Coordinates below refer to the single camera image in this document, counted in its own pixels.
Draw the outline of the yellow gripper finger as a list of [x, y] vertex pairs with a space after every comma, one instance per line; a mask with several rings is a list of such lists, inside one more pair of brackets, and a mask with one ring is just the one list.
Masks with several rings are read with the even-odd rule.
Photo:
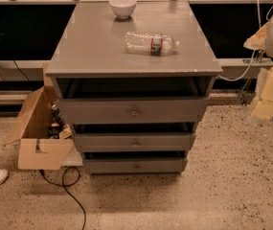
[[270, 22], [266, 22], [257, 30], [255, 34], [247, 38], [243, 44], [243, 47], [250, 50], [264, 50], [267, 29], [269, 24]]
[[256, 96], [250, 104], [251, 117], [256, 121], [273, 119], [273, 67], [261, 69], [257, 77]]

